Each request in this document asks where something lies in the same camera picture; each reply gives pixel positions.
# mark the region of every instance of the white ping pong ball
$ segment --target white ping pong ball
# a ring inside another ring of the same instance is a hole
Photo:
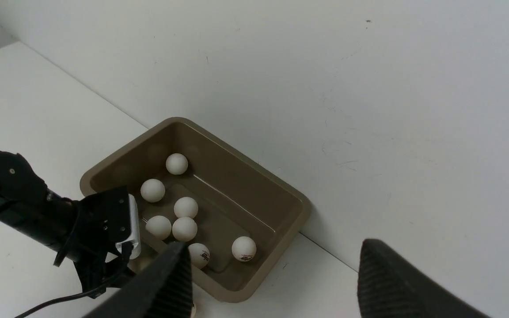
[[[202,269],[208,265],[210,254],[209,249],[204,244],[191,244],[188,246],[188,251],[190,252],[190,259],[192,260],[192,264],[194,266]]]
[[[153,216],[148,220],[145,229],[152,233],[154,237],[164,240],[170,236],[172,224],[164,216]]]
[[[191,197],[181,197],[174,204],[174,214],[176,217],[194,218],[198,215],[198,202]]]
[[[249,261],[255,257],[256,244],[252,238],[240,237],[233,242],[231,252],[234,258],[239,261]]]
[[[174,175],[180,175],[188,169],[188,159],[181,153],[172,153],[166,159],[166,170]]]
[[[148,179],[141,185],[141,197],[150,203],[160,201],[164,197],[166,189],[164,184],[157,179]]]
[[[181,217],[172,225],[172,235],[181,242],[189,242],[196,237],[198,225],[190,217]]]

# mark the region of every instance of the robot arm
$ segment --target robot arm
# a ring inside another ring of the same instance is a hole
[[[100,286],[119,270],[122,260],[105,263],[107,252],[121,255],[123,242],[140,250],[136,215],[134,198],[125,187],[81,201],[59,197],[21,155],[0,151],[0,221],[55,251],[55,266],[66,257],[71,259],[83,292]],[[134,275],[125,270],[125,278]],[[104,291],[89,296],[95,298]]]

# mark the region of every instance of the table surface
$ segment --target table surface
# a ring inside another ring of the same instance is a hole
[[[81,199],[79,179],[146,128],[20,42],[0,49],[0,150],[21,153],[47,185]],[[0,317],[75,294],[71,262],[0,223]],[[357,273],[298,235],[246,302],[220,303],[194,287],[198,318],[359,317]],[[79,317],[104,296],[56,304],[32,317]]]

